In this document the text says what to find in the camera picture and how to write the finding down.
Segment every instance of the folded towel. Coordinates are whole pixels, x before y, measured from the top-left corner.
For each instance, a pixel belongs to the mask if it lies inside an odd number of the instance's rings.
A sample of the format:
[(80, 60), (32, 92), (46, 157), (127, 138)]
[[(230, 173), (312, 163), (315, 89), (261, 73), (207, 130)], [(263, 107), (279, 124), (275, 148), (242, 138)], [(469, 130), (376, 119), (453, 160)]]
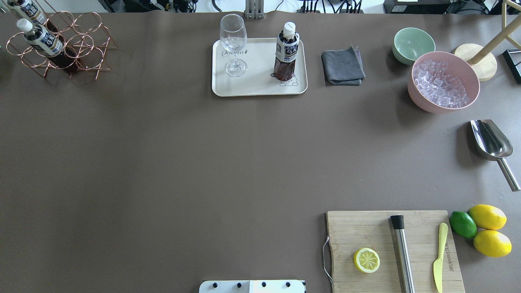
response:
[(347, 50), (327, 50), (322, 53), (326, 77), (337, 86), (359, 86), (365, 73), (360, 52), (352, 45)]

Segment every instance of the lemon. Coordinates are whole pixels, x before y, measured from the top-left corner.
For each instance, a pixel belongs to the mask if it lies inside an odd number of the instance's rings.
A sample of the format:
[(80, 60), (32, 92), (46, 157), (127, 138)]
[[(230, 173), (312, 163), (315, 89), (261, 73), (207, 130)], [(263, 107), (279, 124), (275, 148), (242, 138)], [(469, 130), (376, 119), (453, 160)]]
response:
[(460, 236), (472, 238), (476, 234), (476, 224), (465, 212), (452, 212), (449, 223), (454, 232)]
[(495, 206), (487, 204), (479, 204), (471, 207), (468, 214), (474, 219), (476, 226), (489, 229), (499, 230), (506, 223), (506, 215)]
[(364, 273), (374, 273), (380, 267), (380, 257), (371, 248), (360, 248), (354, 257), (356, 268)]
[(474, 237), (474, 247), (493, 258), (504, 257), (512, 251), (512, 243), (504, 234), (494, 230), (481, 230)]

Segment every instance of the plastic bottle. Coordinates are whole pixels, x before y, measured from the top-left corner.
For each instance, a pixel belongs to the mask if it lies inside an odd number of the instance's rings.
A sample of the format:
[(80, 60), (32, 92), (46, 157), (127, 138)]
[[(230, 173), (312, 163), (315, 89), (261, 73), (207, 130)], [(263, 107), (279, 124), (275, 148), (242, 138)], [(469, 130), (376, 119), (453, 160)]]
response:
[(78, 62), (81, 61), (69, 57), (76, 55), (74, 49), (70, 47), (64, 48), (58, 37), (50, 33), (45, 27), (26, 19), (18, 20), (16, 25), (24, 32), (23, 36), (27, 43), (40, 52), (40, 54), (46, 56), (54, 65), (68, 74), (73, 74), (80, 70)]
[(26, 19), (37, 25), (45, 26), (51, 32), (58, 32), (58, 28), (48, 20), (43, 9), (33, 0), (7, 0), (7, 7), (18, 19)]
[(278, 80), (287, 81), (293, 77), (298, 49), (299, 34), (295, 31), (295, 24), (288, 21), (277, 36), (275, 67), (273, 71)]

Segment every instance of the ice scoop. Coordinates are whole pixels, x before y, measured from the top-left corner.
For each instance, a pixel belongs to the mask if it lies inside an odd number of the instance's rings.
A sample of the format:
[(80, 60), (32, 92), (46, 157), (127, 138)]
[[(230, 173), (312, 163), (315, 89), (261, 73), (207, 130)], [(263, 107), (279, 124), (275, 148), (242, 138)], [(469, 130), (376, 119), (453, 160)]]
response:
[(470, 126), (476, 138), (479, 151), (490, 161), (498, 161), (499, 167), (505, 175), (506, 181), (512, 191), (520, 191), (514, 174), (505, 158), (510, 156), (514, 148), (508, 138), (501, 132), (497, 125), (489, 119), (471, 120)]

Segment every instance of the wooden disc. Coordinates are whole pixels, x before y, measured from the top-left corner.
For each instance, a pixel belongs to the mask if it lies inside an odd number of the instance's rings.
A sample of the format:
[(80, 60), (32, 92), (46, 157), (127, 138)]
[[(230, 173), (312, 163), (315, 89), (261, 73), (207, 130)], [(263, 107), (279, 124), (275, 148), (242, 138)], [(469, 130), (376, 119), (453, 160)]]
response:
[[(465, 61), (469, 61), (481, 49), (483, 49), (483, 46), (478, 44), (463, 44), (457, 47), (453, 54)], [(495, 75), (498, 69), (498, 61), (492, 53), (488, 53), (480, 62), (470, 66), (474, 69), (479, 81), (487, 81)]]

